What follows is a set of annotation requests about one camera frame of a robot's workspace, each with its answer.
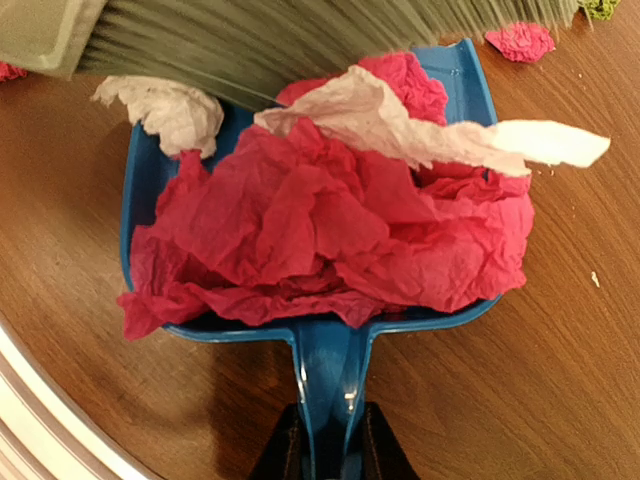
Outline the large pink paper scrap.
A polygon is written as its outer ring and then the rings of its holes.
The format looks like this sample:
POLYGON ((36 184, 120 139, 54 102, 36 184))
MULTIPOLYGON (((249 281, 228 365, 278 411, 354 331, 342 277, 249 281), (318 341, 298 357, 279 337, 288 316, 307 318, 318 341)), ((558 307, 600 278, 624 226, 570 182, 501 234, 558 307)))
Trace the large pink paper scrap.
POLYGON ((215 168, 197 151, 135 229, 124 335, 215 312, 257 327, 334 313, 451 313, 525 284, 529 177, 400 159, 326 137, 308 119, 278 137, 252 126, 215 168))

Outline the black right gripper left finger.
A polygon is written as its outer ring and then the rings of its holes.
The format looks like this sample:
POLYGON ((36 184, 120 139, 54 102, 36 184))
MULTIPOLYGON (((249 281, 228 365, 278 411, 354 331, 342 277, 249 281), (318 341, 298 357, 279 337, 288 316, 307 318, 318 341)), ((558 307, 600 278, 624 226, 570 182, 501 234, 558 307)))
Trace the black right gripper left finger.
POLYGON ((249 480, 300 480, 306 430, 298 406, 287 405, 256 461, 249 480))

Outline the green paper scrap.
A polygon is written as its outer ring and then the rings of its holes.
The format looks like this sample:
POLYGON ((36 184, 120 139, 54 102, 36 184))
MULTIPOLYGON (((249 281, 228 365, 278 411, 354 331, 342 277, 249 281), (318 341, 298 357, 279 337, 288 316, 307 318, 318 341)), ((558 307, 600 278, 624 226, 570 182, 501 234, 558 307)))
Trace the green paper scrap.
POLYGON ((620 0, 580 0, 579 4, 589 19, 609 21, 620 0))

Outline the small pink paper ball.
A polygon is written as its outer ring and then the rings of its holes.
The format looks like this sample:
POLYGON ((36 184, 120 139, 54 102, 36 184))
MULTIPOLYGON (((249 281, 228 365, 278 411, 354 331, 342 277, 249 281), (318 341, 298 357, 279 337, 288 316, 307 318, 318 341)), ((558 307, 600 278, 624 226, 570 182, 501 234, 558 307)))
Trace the small pink paper ball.
POLYGON ((555 50, 550 31, 535 23, 515 23, 487 32, 485 39, 512 62, 536 63, 555 50))

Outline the white paper scrap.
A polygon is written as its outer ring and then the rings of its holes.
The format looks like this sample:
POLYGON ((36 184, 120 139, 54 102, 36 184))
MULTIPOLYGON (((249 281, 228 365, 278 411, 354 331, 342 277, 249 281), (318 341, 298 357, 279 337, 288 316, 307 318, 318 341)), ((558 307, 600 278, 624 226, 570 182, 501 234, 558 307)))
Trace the white paper scrap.
POLYGON ((109 76, 91 99, 106 106, 120 101, 129 122, 157 135, 160 149, 169 157, 198 150, 207 158, 217 150, 224 112, 216 98, 197 88, 156 77, 109 76))
POLYGON ((460 163, 510 177, 529 175, 528 162, 587 168, 611 144, 606 137, 554 121, 509 120, 485 127, 471 121, 440 126, 414 119, 386 82, 359 66, 289 107, 256 114, 254 122, 286 136, 303 118, 329 138, 402 159, 412 168, 460 163))

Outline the mint green hand brush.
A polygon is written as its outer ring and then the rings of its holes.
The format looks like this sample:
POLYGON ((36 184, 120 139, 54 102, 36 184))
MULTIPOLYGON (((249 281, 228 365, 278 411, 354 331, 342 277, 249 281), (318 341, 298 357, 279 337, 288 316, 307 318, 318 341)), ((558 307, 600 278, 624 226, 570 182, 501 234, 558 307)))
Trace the mint green hand brush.
POLYGON ((359 60, 482 36, 568 27, 575 1, 5 1, 1 58, 43 75, 178 81, 249 110, 359 60))

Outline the blue plastic dustpan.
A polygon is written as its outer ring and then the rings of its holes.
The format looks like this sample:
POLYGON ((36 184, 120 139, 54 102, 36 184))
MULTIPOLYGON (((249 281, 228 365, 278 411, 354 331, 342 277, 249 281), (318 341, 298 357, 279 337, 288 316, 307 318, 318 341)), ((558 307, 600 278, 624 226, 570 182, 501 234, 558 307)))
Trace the blue plastic dustpan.
MULTIPOLYGON (((426 73, 444 84, 448 121, 496 123, 488 83, 473 42, 417 48, 426 73)), ((135 125, 123 189, 120 258, 127 285, 134 284, 130 250, 134 230, 155 219, 158 197, 178 173, 178 164, 161 152, 159 139, 135 125)), ((333 314, 275 320, 257 328, 207 313, 167 332, 201 343, 285 341, 293 355, 298 385, 298 417, 304 425, 301 474, 305 479, 362 479, 370 458, 363 439, 369 421, 365 385, 375 339, 382 334, 450 329, 485 314, 494 300, 479 300, 453 314, 412 307, 380 315, 359 329, 333 314)))

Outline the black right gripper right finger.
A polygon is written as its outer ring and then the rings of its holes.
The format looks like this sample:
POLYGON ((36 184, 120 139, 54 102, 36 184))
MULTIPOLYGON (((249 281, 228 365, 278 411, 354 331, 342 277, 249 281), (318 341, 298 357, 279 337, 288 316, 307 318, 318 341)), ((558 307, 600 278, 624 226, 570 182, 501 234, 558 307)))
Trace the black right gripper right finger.
POLYGON ((419 480, 377 403, 365 404, 362 438, 364 479, 419 480))

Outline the small pink scrap near front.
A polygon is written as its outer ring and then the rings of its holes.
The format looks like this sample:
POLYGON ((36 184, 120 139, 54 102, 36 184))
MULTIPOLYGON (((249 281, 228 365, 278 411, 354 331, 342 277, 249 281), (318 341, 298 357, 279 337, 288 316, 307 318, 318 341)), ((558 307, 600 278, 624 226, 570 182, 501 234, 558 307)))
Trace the small pink scrap near front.
POLYGON ((25 78, 28 72, 22 68, 15 67, 6 62, 0 62, 0 82, 8 82, 20 78, 25 78))

